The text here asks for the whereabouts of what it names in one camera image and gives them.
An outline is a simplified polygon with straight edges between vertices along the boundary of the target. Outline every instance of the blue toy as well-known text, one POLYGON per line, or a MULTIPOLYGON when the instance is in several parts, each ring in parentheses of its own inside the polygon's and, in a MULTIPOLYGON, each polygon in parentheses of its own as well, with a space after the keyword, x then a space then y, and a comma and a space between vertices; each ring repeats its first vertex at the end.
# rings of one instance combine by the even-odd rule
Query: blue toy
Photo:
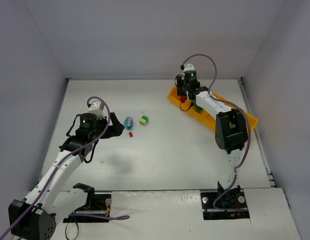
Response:
POLYGON ((127 118, 125 118, 125 121, 124 121, 124 126, 127 130, 130 130, 132 129, 133 127, 133 119, 128 116, 127 118))

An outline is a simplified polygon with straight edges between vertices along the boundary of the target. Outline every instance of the yellow tray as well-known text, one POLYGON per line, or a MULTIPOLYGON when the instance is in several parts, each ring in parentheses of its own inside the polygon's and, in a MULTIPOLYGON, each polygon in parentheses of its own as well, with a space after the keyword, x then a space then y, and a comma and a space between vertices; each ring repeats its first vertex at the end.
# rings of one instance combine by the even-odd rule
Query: yellow tray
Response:
MULTIPOLYGON (((219 96, 218 94, 216 94, 215 92, 213 92, 213 94, 216 96, 216 98, 221 99, 221 100, 226 100, 225 98, 219 96)), ((168 100, 170 100, 173 104, 177 105, 178 107, 181 104, 180 101, 180 96, 177 95, 177 87, 174 86, 171 90, 170 93, 168 95, 168 100)), ((186 100, 185 103, 181 104, 181 109, 188 109, 191 105, 191 101, 190 100, 186 100)), ((188 111, 188 114, 192 115, 193 117, 195 117, 197 120, 201 121, 202 123, 204 123, 206 126, 210 127, 211 129, 215 130, 215 120, 214 118, 204 109, 201 112, 197 112, 196 111, 196 106, 192 106, 188 111)), ((250 129, 253 131, 254 128, 257 126, 257 124, 259 123, 259 119, 250 115, 248 112, 245 111, 245 114, 249 120, 250 123, 250 129)))

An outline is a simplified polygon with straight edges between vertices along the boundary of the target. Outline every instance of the small red object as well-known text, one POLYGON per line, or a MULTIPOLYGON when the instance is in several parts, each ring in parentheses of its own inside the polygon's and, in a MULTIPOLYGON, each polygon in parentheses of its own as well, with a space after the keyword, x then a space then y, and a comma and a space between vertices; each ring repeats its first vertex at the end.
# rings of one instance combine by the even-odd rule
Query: small red object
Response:
POLYGON ((180 96, 179 100, 182 102, 182 103, 185 103, 187 99, 187 96, 180 96))

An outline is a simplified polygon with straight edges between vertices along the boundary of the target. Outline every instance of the gray wall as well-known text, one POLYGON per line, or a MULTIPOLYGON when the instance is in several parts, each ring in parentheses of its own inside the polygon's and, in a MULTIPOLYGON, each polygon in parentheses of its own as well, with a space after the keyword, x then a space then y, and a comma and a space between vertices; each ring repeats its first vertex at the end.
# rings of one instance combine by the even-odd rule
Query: gray wall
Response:
MULTIPOLYGON (((25 0, 66 77, 172 78, 194 53, 247 72, 284 0, 25 0)), ((209 61, 192 60, 200 77, 209 61)))
POLYGON ((37 182, 65 87, 24 2, 0 0, 0 235, 11 201, 37 182))
POLYGON ((310 0, 287 0, 244 79, 268 162, 310 239, 310 0))

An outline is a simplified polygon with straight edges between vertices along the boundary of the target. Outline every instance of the purple cable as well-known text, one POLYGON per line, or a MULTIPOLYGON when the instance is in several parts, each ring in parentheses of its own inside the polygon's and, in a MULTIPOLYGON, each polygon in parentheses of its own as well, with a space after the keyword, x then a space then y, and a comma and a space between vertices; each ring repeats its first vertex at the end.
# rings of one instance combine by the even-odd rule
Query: purple cable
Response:
POLYGON ((70 217, 74 216, 78 216, 78 217, 90 217, 90 218, 96 218, 96 219, 104 219, 104 220, 108 220, 108 221, 113 221, 113 220, 127 220, 130 218, 129 215, 123 215, 123 216, 118 216, 118 217, 109 217, 109 216, 97 216, 97 215, 93 215, 93 214, 86 214, 86 213, 72 213, 70 215, 68 215, 70 217))
MULTIPOLYGON (((109 107, 107 106, 106 102, 101 99, 100 97, 98 96, 91 96, 88 100, 87 100, 87 106, 90 104, 90 100, 91 99, 97 99, 97 100, 100 100, 104 106, 106 107, 107 109, 107 114, 108 114, 108 119, 107 119, 107 124, 106 124, 106 127, 104 129, 104 131, 93 141, 91 141, 90 143, 84 145, 84 146, 81 146, 79 148, 77 148, 76 150, 70 152, 69 154, 67 154, 65 157, 63 157, 58 165, 61 165, 69 156, 71 155, 74 155, 76 153, 78 153, 79 151, 81 151, 82 149, 96 143, 106 132, 107 128, 109 127, 110 125, 110 121, 111 121, 111 112, 110 112, 110 109, 109 107)), ((47 182, 45 183, 43 189, 40 191, 39 195, 37 196, 37 198, 34 200, 34 202, 12 223, 12 225, 9 226, 9 228, 6 229, 6 231, 0 236, 0 240, 3 240, 5 238, 5 236, 21 221, 21 219, 30 211, 33 209, 33 207, 35 206, 35 204, 38 202, 38 200, 42 197, 42 195, 45 193, 45 190, 46 188, 48 187, 48 185, 50 184, 50 182, 52 181, 54 175, 56 174, 56 172, 58 171, 58 168, 56 167, 53 172, 51 173, 51 175, 49 176, 47 182)))
MULTIPOLYGON (((206 58, 208 58, 209 60, 211 60, 211 62, 212 62, 213 65, 214 65, 214 69, 215 69, 214 78, 213 78, 213 81, 211 82, 211 84, 210 84, 209 87, 208 87, 208 92, 210 93, 210 92, 211 92, 211 87, 213 86, 213 84, 215 83, 216 78, 217 78, 217 66, 216 66, 215 61, 214 61, 210 56, 208 56, 208 55, 206 55, 206 54, 197 53, 197 54, 194 54, 194 55, 192 55, 192 56, 189 56, 189 57, 183 62, 182 65, 184 65, 188 60, 190 60, 191 58, 196 57, 196 56, 203 56, 203 57, 206 57, 206 58)), ((215 199, 215 201, 213 202, 213 207, 214 207, 215 209, 218 209, 218 210, 235 210, 235 208, 221 208, 221 207, 217 207, 217 206, 216 206, 216 203, 217 203, 225 194, 227 194, 227 193, 232 189, 232 187, 234 186, 234 184, 235 184, 235 182, 236 182, 236 178, 237 178, 237 169, 239 169, 239 168, 243 165, 243 163, 244 163, 244 161, 245 161, 245 159, 246 159, 246 157, 247 157, 247 154, 249 153, 250 146, 251 146, 251 138, 252 138, 252 137, 251 137, 251 135, 252 135, 252 132, 251 132, 251 125, 250 125, 250 121, 249 121, 249 119, 247 118, 247 116, 246 116, 246 114, 244 113, 244 111, 243 111, 240 107, 238 107, 236 104, 234 104, 234 103, 232 103, 232 102, 230 102, 230 101, 218 99, 218 98, 214 97, 214 95, 212 95, 212 94, 210 94, 209 96, 210 96, 212 99, 214 99, 215 101, 217 101, 217 102, 222 102, 222 103, 224 103, 224 104, 230 104, 230 105, 232 105, 233 107, 235 107, 235 108, 243 115, 243 117, 244 117, 244 119, 245 119, 245 122, 246 122, 246 125, 247 125, 247 129, 248 129, 248 134, 247 134, 247 135, 248 135, 248 137, 247 137, 247 146, 246 146, 246 149, 245 149, 243 158, 241 159, 240 163, 239 163, 237 166, 234 167, 234 173, 235 173, 234 179, 232 180, 232 182, 230 183, 230 185, 228 186, 228 188, 227 188, 221 195, 219 195, 219 196, 215 199)))

